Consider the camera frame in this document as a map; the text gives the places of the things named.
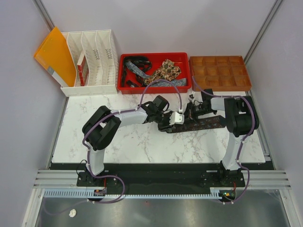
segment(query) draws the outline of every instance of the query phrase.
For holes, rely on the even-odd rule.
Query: leopard print fabric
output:
[[[180,67],[174,65],[175,63],[173,61],[166,59],[162,63],[160,68],[154,71],[150,78],[144,80],[144,83],[146,85],[149,85],[151,82],[157,79],[166,79],[168,81],[172,81],[173,79],[177,78],[181,73]]]

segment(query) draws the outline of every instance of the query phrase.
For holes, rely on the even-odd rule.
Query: white cable tray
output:
[[[74,87],[62,87],[66,96],[117,94],[118,56],[111,30],[64,32],[77,77]],[[77,62],[84,51],[89,67],[85,86],[80,85]]]
[[[184,195],[124,195],[124,199],[221,199],[219,190],[211,189],[210,194]],[[106,195],[105,198],[117,198],[120,195]],[[104,198],[94,195],[94,189],[45,189],[46,198]]]

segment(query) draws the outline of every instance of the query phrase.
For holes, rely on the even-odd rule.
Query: small white object on floor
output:
[[[77,214],[77,211],[75,210],[75,209],[72,209],[71,211],[70,211],[70,217],[71,218],[73,218],[73,217],[75,217],[76,216],[76,214]]]

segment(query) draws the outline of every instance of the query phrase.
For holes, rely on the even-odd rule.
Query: orange plastic folder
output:
[[[34,58],[62,87],[74,86],[77,72],[66,40],[57,27],[44,39]]]

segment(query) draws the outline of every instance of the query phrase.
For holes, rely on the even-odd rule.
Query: wire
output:
[[[230,198],[228,198],[226,195],[224,196],[226,199],[228,199],[229,201],[235,201],[235,199],[237,198],[237,192],[236,191],[234,191],[235,192],[235,198],[232,200],[232,199],[230,199]]]
[[[85,135],[84,135],[84,138],[83,138],[83,140],[82,140],[82,144],[83,144],[85,147],[87,147],[87,149],[88,149],[88,152],[87,152],[87,165],[88,165],[88,169],[89,169],[90,174],[91,174],[94,178],[97,178],[97,179],[102,179],[102,178],[107,178],[107,177],[116,178],[116,179],[118,179],[118,180],[122,183],[122,186],[123,186],[122,193],[121,193],[116,199],[111,200],[111,201],[95,201],[95,203],[114,203],[114,202],[119,201],[120,198],[122,198],[122,196],[124,195],[124,192],[125,192],[125,184],[124,184],[124,181],[123,181],[120,177],[115,176],[115,175],[96,176],[96,175],[93,174],[93,172],[92,172],[92,170],[91,170],[91,167],[90,167],[90,158],[89,158],[89,155],[90,155],[90,146],[89,146],[88,144],[85,143],[87,137],[90,135],[90,133],[91,133],[91,132],[100,124],[100,123],[104,122],[107,118],[112,117],[112,116],[114,116],[114,115],[116,115],[116,114],[122,114],[122,113],[129,113],[129,112],[137,111],[137,110],[141,107],[141,105],[142,105],[143,97],[144,97],[144,95],[145,95],[147,89],[148,89],[152,84],[158,83],[158,82],[166,82],[166,83],[169,83],[169,84],[171,84],[171,85],[175,88],[176,92],[178,93],[179,99],[180,99],[180,110],[181,110],[181,109],[182,109],[182,99],[181,99],[181,94],[180,94],[178,88],[177,88],[173,83],[171,83],[171,82],[168,81],[168,80],[157,79],[157,80],[151,82],[151,83],[144,89],[144,91],[143,91],[143,93],[142,93],[142,96],[141,96],[140,103],[139,103],[139,105],[138,105],[137,108],[135,108],[135,109],[129,109],[129,110],[122,110],[122,111],[117,111],[117,112],[114,112],[114,113],[110,113],[109,115],[103,117],[100,121],[98,121],[98,122],[97,122],[97,123],[96,123],[96,124],[95,124],[95,125],[94,125],[94,126],[93,126]]]
[[[209,94],[209,93],[207,93],[206,91],[204,91],[204,90],[197,84],[197,82],[196,82],[196,80],[195,80],[194,77],[192,77],[192,79],[193,79],[193,82],[194,82],[194,84],[196,85],[196,87],[197,87],[200,91],[202,91],[204,94],[207,94],[207,95],[209,95],[209,96],[211,96],[211,97],[222,97],[222,98],[236,97],[236,98],[241,98],[241,99],[246,103],[246,105],[247,105],[247,107],[248,107],[248,109],[249,109],[249,111],[250,111],[251,121],[252,121],[251,129],[250,129],[250,131],[247,133],[247,135],[245,135],[245,136],[243,137],[242,143],[241,143],[240,146],[239,146],[239,150],[238,150],[237,157],[236,157],[238,166],[239,166],[240,168],[242,168],[242,169],[244,169],[244,170],[247,171],[247,181],[246,181],[245,188],[244,188],[244,190],[242,191],[241,195],[233,201],[233,202],[236,202],[236,201],[239,200],[239,199],[244,195],[244,193],[247,191],[248,185],[249,185],[249,183],[250,183],[250,170],[249,170],[248,168],[246,168],[246,167],[244,167],[244,166],[241,165],[241,163],[239,162],[239,157],[240,157],[241,150],[242,150],[242,148],[243,148],[243,142],[244,142],[244,140],[245,140],[248,136],[250,136],[250,135],[253,133],[253,131],[255,130],[256,121],[255,121],[254,112],[253,112],[253,110],[252,110],[252,107],[251,107],[250,103],[247,101],[246,98],[244,98],[244,97],[242,97],[242,96],[216,96],[216,95],[213,95],[213,94]]]
[[[50,215],[50,216],[56,216],[56,215],[59,215],[59,214],[62,214],[62,213],[64,213],[64,212],[66,212],[66,211],[68,211],[68,210],[71,210],[71,209],[73,209],[75,206],[77,206],[77,205],[79,205],[79,204],[82,204],[82,203],[85,203],[85,202],[88,202],[88,201],[87,201],[87,200],[81,200],[81,201],[79,201],[79,202],[77,202],[77,203],[75,203],[75,204],[69,206],[68,208],[65,208],[64,210],[61,210],[61,211],[56,212],[56,213],[51,213],[51,212],[49,212],[49,211],[46,210],[46,208],[45,208],[45,200],[44,200],[44,202],[43,202],[43,211],[44,211],[46,214]]]
[[[167,111],[168,109],[169,109],[169,103],[167,102],[167,105],[166,105],[167,107],[166,107],[166,110],[164,110],[164,112],[165,111]]]
[[[194,105],[196,105],[196,104],[195,104],[196,101],[197,101],[199,104],[202,104],[202,102],[199,102],[198,100],[195,99],[195,100],[194,100]]]
[[[83,161],[85,161],[86,164],[87,164],[87,161],[86,161],[85,159],[83,159],[83,160],[80,161],[80,163],[79,163],[79,164],[77,165],[77,167],[76,167],[76,173],[77,173],[78,177],[80,177],[80,176],[79,176],[79,173],[78,173],[78,168],[79,168],[79,166],[81,165],[81,163],[82,163]]]
[[[233,182],[233,191],[232,191],[232,193],[233,193],[234,191],[236,191],[236,188],[237,188],[237,184],[236,184],[236,182],[234,181],[234,182]]]

